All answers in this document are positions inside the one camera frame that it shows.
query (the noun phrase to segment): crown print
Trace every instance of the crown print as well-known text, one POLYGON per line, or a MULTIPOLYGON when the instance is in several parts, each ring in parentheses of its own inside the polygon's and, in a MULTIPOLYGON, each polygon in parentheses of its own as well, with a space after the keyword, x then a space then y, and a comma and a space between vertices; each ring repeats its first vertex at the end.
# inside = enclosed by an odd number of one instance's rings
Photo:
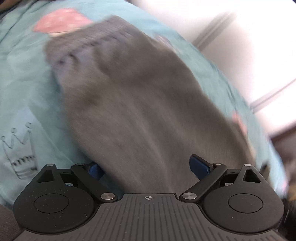
POLYGON ((33 145, 32 124, 26 123, 27 130, 23 139, 16 135, 17 129, 11 129, 10 143, 5 136, 0 137, 4 153, 19 179, 32 178, 37 174, 37 162, 33 145))

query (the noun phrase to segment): metal bolt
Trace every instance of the metal bolt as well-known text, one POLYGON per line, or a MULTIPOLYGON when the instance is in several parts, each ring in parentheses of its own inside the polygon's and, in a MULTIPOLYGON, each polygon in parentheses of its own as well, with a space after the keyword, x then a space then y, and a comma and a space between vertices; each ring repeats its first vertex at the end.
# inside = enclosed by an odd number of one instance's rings
POLYGON ((186 193, 183 193, 182 197, 187 200, 193 200, 193 199, 196 199, 197 196, 193 192, 186 192, 186 193))
POLYGON ((101 195, 101 198, 104 200, 112 200, 113 198, 115 198, 115 195, 110 192, 105 192, 101 195))

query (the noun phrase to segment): crosshair symbol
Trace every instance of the crosshair symbol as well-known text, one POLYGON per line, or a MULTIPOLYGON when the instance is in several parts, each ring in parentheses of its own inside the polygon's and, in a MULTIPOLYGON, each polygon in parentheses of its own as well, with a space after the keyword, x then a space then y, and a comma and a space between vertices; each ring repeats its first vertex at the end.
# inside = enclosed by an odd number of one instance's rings
POLYGON ((147 196, 147 197, 143 197, 145 199, 147 199, 148 201, 152 200, 152 198, 155 198, 155 197, 151 197, 151 196, 147 196))

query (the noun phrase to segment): teal bedsheet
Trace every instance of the teal bedsheet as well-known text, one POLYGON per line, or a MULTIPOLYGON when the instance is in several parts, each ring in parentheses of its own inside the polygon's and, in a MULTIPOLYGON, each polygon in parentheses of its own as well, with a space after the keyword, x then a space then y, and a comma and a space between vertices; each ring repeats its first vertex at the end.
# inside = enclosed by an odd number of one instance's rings
POLYGON ((251 110, 217 67, 177 32, 123 0, 23 0, 0 20, 0 203, 13 204, 47 163, 69 168, 89 161, 72 141, 60 87, 46 62, 44 46, 51 36, 33 31, 43 16, 63 8, 74 8, 94 22, 118 15, 150 37, 167 40, 216 107, 227 118, 234 111, 241 116, 256 168, 268 163, 273 188, 284 194, 282 162, 251 110))

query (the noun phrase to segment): gray garment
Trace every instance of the gray garment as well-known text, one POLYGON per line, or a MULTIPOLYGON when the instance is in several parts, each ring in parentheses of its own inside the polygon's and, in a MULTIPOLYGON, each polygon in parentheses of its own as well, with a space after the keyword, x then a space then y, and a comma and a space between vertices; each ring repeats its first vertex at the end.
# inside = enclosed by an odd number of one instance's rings
POLYGON ((0 241, 12 240, 19 231, 12 211, 0 205, 0 241))
POLYGON ((253 164, 242 133, 169 48, 113 16, 53 39, 47 56, 82 151, 124 192, 177 193, 189 157, 253 164))

